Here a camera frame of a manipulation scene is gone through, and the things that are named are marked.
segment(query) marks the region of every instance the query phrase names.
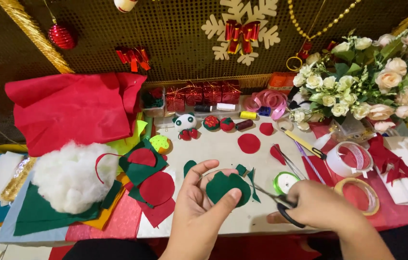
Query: pink ribbon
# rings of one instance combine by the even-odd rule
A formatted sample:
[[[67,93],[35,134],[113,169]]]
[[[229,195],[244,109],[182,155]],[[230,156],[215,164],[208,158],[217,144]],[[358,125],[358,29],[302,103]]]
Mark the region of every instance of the pink ribbon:
[[[278,120],[287,108],[288,97],[276,90],[266,89],[258,93],[252,93],[251,97],[244,100],[244,108],[249,112],[257,112],[261,107],[266,106],[273,110],[271,119]]]

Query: red felt circle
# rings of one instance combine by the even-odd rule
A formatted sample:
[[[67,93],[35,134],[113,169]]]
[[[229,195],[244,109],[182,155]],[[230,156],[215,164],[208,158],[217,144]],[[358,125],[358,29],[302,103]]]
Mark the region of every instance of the red felt circle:
[[[153,206],[161,205],[170,199],[175,191],[172,176],[157,172],[149,176],[140,186],[140,195]]]
[[[253,134],[243,134],[238,138],[238,145],[241,151],[253,154],[260,149],[260,140]]]
[[[130,163],[137,163],[154,167],[156,165],[156,157],[148,148],[139,148],[133,151],[127,158]]]
[[[274,130],[272,123],[262,123],[259,129],[260,129],[260,133],[263,133],[266,136],[271,136]]]

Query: red christmas ball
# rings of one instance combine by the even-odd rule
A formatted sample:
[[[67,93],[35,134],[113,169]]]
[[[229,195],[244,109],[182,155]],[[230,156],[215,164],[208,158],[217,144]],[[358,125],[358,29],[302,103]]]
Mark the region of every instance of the red christmas ball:
[[[61,49],[70,50],[77,45],[77,34],[73,33],[68,26],[54,24],[48,30],[48,38]]]

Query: white stuffing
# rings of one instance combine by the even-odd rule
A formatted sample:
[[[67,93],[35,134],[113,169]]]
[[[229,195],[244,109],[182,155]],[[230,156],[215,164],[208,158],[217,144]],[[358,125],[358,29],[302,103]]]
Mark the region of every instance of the white stuffing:
[[[37,160],[32,183],[56,211],[82,213],[94,202],[102,201],[115,180],[118,157],[113,155],[104,156],[98,163],[104,184],[96,176],[96,159],[106,153],[117,151],[105,144],[77,145],[71,141]]]

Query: left hand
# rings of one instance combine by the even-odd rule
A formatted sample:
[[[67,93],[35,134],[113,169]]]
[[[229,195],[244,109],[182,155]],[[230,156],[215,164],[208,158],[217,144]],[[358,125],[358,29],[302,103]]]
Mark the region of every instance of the left hand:
[[[201,178],[218,165],[217,160],[207,160],[192,167],[186,175],[177,196],[170,239],[161,259],[205,260],[211,255],[222,223],[242,195],[239,189],[231,189],[215,205],[207,197],[206,185],[216,173],[222,171],[227,176],[238,173],[235,169],[223,169]]]

